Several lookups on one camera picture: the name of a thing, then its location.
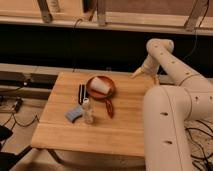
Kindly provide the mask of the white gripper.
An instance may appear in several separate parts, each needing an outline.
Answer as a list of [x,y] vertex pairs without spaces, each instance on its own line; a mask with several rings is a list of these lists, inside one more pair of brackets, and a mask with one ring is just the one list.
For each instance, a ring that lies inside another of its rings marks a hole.
[[138,75],[145,73],[147,75],[152,76],[153,82],[155,85],[159,85],[159,79],[157,76],[159,70],[159,63],[152,56],[148,55],[144,60],[141,67],[135,70],[135,72],[131,75],[131,78],[135,78]]

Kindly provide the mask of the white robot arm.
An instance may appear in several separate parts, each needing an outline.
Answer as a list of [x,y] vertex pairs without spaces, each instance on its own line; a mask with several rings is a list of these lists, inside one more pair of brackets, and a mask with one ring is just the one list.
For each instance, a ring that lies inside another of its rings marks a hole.
[[162,68],[173,81],[149,89],[143,100],[146,171],[194,171],[184,122],[213,116],[213,83],[175,57],[170,39],[153,38],[134,76]]

